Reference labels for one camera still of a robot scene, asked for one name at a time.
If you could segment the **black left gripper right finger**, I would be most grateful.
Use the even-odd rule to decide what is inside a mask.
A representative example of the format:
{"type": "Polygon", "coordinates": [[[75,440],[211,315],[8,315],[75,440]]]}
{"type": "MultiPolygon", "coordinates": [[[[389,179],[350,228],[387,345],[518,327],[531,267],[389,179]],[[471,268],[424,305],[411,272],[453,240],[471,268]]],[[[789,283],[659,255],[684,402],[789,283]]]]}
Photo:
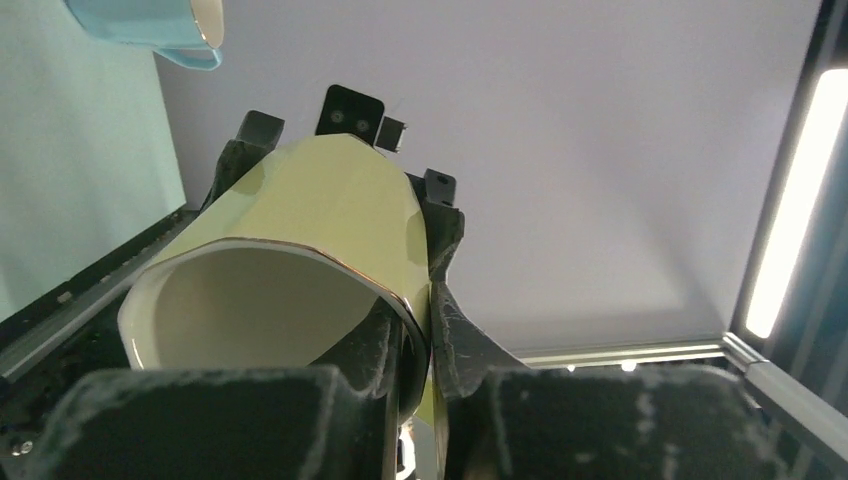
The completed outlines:
{"type": "Polygon", "coordinates": [[[702,365],[532,369],[431,288],[443,479],[784,479],[739,379],[702,365]]]}

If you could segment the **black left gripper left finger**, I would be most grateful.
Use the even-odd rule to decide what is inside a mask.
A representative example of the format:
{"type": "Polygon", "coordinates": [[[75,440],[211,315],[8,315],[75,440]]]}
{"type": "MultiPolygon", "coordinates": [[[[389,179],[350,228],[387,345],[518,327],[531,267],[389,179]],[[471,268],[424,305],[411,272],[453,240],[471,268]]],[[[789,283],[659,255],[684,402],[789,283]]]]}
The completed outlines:
{"type": "Polygon", "coordinates": [[[378,301],[303,368],[101,370],[50,416],[33,479],[391,479],[404,330],[378,301]]]}

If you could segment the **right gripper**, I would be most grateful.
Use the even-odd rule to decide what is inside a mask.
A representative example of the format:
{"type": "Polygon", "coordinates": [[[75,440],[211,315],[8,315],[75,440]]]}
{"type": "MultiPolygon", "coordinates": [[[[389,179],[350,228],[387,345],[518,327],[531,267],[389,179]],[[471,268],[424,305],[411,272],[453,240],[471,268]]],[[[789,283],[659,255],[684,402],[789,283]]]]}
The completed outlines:
{"type": "MultiPolygon", "coordinates": [[[[276,148],[284,127],[279,117],[258,110],[245,114],[235,138],[218,157],[201,212],[276,148]]],[[[406,129],[404,122],[385,115],[381,100],[333,84],[326,91],[315,134],[350,134],[372,147],[398,153],[406,129]]],[[[430,280],[445,281],[465,233],[465,215],[454,205],[456,179],[432,169],[407,177],[425,223],[430,280]]]]}

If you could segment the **yellow-green mug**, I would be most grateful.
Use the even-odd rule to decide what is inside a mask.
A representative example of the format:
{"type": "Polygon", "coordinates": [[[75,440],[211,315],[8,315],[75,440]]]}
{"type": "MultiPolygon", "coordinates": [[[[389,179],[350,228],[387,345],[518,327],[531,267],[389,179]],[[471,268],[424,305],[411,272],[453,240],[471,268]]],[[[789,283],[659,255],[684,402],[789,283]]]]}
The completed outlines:
{"type": "Polygon", "coordinates": [[[265,155],[143,269],[118,314],[135,370],[303,367],[378,303],[407,330],[399,413],[423,396],[431,281],[407,174],[350,134],[265,155]]]}

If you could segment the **light blue mug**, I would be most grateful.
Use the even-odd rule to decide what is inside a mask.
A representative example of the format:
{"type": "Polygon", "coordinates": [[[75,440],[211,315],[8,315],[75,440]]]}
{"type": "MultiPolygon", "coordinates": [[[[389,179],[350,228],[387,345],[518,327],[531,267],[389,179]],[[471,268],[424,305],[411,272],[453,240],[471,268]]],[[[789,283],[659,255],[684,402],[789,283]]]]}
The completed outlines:
{"type": "Polygon", "coordinates": [[[188,69],[212,71],[222,63],[225,26],[219,0],[77,0],[64,5],[96,39],[147,48],[188,69]]]}

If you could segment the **ceiling light strip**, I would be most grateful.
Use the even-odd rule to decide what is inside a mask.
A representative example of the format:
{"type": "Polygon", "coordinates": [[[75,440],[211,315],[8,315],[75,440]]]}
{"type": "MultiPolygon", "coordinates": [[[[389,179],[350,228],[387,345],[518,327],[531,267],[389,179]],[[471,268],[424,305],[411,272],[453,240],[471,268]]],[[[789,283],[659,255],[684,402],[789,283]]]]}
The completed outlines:
{"type": "Polygon", "coordinates": [[[778,199],[755,278],[745,328],[772,333],[787,294],[847,111],[847,70],[819,78],[778,199]]]}

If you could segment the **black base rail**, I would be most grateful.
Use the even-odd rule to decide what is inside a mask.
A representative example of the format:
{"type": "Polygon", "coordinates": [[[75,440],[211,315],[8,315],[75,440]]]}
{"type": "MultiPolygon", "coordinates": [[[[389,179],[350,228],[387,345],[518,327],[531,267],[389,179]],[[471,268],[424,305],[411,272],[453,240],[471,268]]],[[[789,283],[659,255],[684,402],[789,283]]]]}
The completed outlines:
{"type": "Polygon", "coordinates": [[[30,453],[85,374],[128,365],[117,310],[142,266],[197,216],[180,208],[1,324],[1,458],[30,453]]]}

